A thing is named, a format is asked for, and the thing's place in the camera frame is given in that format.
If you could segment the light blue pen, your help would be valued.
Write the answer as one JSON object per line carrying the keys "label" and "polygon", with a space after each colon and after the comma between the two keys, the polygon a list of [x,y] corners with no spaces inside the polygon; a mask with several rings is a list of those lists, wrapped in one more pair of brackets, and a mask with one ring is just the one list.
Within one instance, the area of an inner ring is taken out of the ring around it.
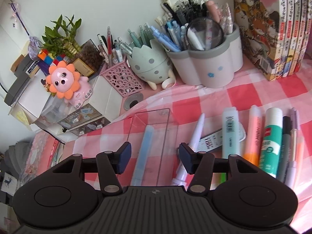
{"label": "light blue pen", "polygon": [[144,171],[152,145],[153,134],[154,134],[153,126],[151,125],[146,126],[139,150],[139,155],[137,157],[134,172],[132,175],[131,186],[142,185]]}

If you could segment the comic book box set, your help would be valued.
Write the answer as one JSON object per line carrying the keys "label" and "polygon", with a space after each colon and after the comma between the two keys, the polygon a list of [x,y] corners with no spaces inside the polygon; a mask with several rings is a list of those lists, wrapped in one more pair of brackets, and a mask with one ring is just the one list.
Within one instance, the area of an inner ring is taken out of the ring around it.
{"label": "comic book box set", "polygon": [[245,55],[269,80],[295,74],[311,33],[311,0],[234,0]]}

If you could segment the grey white cloud pen holder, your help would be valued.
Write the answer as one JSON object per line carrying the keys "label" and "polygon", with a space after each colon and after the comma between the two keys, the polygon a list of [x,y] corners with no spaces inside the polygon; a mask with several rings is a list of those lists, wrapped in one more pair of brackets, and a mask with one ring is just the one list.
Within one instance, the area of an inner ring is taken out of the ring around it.
{"label": "grey white cloud pen holder", "polygon": [[239,26],[225,36],[223,43],[207,51],[168,52],[181,80],[191,86],[221,88],[229,84],[243,66]]}

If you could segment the pencil lead refill case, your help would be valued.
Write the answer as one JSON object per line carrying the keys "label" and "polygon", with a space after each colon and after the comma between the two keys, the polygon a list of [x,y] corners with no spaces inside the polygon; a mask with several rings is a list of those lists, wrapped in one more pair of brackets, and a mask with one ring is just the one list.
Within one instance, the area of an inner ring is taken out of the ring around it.
{"label": "pencil lead refill case", "polygon": [[198,151],[212,151],[222,146],[222,129],[210,133],[199,140]]}

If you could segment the green white glue stick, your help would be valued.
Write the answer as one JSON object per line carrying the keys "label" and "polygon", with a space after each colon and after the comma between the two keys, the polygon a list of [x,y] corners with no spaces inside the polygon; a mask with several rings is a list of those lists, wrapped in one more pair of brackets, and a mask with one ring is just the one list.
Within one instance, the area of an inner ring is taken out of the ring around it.
{"label": "green white glue stick", "polygon": [[272,107],[265,112],[264,136],[261,146],[259,168],[276,177],[282,142],[283,112]]}

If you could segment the clear plastic organizer tray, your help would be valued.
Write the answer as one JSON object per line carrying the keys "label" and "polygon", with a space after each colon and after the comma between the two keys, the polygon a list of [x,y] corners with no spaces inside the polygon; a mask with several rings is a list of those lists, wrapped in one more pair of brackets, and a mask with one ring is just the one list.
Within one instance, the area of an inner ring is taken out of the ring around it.
{"label": "clear plastic organizer tray", "polygon": [[152,145],[141,186],[167,186],[171,184],[177,164],[176,139],[178,123],[169,108],[139,112],[132,118],[127,141],[132,145],[132,156],[125,172],[120,176],[122,185],[131,185],[137,157],[146,126],[154,128]]}

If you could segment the rubik's cube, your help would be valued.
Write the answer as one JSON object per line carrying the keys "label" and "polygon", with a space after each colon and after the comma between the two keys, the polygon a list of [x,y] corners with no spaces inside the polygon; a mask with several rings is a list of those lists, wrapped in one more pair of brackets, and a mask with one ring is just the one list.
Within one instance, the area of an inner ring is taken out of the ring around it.
{"label": "rubik's cube", "polygon": [[44,73],[44,75],[49,74],[49,67],[56,66],[60,61],[65,61],[69,63],[70,59],[65,55],[61,54],[60,56],[54,57],[47,49],[42,49],[38,54],[39,61],[37,65],[39,69]]}

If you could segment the lavender mechanical pencil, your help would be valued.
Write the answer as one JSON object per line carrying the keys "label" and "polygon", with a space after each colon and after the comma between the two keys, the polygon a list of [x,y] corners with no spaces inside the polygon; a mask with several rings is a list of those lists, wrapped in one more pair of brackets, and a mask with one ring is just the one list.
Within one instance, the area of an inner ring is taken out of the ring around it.
{"label": "lavender mechanical pencil", "polygon": [[287,167],[287,173],[285,177],[285,185],[293,189],[295,185],[297,161],[296,161],[296,151],[297,151],[297,138],[299,131],[299,117],[298,110],[296,108],[291,109],[291,141],[290,141],[290,153],[289,162]]}

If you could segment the peach pink pen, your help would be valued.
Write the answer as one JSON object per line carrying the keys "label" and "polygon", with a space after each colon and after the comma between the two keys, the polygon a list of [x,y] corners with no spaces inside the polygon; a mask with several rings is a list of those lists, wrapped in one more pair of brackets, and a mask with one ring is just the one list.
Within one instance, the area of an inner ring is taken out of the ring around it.
{"label": "peach pink pen", "polygon": [[294,186],[295,191],[297,190],[297,186],[299,184],[300,174],[301,174],[301,170],[302,170],[304,148],[305,148],[304,137],[299,136],[297,139],[297,151],[296,151],[297,170],[296,170],[296,178],[295,178],[295,186]]}

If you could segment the black marker pen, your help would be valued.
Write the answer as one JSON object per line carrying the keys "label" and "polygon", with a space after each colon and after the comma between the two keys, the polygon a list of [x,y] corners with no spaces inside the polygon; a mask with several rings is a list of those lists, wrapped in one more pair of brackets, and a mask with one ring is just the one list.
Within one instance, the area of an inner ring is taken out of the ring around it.
{"label": "black marker pen", "polygon": [[284,182],[285,173],[288,164],[288,157],[290,151],[290,140],[291,140],[291,119],[289,116],[283,117],[283,128],[282,128],[282,141],[280,148],[279,164],[277,170],[276,179],[280,182]]}

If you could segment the pink perforated pen holder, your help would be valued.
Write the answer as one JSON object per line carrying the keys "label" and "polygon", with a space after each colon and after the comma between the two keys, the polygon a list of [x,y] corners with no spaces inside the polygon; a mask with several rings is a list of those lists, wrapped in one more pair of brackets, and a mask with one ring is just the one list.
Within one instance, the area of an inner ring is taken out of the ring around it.
{"label": "pink perforated pen holder", "polygon": [[145,89],[145,83],[139,79],[129,66],[126,56],[122,62],[100,72],[108,83],[122,96],[127,97]]}

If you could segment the green highlighter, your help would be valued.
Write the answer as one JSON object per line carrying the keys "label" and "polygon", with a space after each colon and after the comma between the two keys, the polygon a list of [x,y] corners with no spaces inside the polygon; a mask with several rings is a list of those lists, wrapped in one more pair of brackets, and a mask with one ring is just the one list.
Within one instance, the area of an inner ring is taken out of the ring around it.
{"label": "green highlighter", "polygon": [[222,158],[240,154],[239,119],[236,107],[225,108],[222,113]]}

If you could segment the orange highlighter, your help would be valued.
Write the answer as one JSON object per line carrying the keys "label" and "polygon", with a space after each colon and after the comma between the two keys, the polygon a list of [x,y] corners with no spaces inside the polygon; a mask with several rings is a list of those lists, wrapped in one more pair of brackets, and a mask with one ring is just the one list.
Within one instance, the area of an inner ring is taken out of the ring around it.
{"label": "orange highlighter", "polygon": [[262,143],[262,119],[262,110],[256,105],[251,106],[243,157],[255,166],[259,164]]}

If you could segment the lucky bamboo plant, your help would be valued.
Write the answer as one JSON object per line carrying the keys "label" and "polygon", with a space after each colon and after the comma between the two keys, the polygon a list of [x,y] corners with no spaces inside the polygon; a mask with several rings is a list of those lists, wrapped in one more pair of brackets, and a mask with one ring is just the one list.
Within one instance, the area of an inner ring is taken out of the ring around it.
{"label": "lucky bamboo plant", "polygon": [[74,15],[69,18],[61,14],[56,21],[51,21],[54,27],[45,26],[42,36],[43,48],[48,50],[53,57],[65,54],[73,58],[82,47],[76,41],[76,34],[82,24],[82,19],[74,20]]}

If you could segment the purple cartoon pen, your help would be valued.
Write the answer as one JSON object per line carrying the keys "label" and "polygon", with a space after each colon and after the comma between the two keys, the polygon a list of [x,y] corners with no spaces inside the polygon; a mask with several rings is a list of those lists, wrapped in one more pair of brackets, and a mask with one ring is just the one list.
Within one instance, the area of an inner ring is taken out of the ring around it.
{"label": "purple cartoon pen", "polygon": [[[203,127],[204,127],[204,121],[205,121],[205,114],[202,113],[200,115],[198,121],[197,121],[194,132],[193,132],[192,137],[190,139],[190,142],[188,144],[188,146],[192,150],[194,150],[195,152],[197,151],[199,140],[201,138],[201,134],[202,134]],[[171,185],[185,186],[187,175],[188,174],[187,174],[182,162],[180,162],[178,169],[177,169],[177,172],[176,172],[176,176],[175,176],[175,178],[172,179]]]}

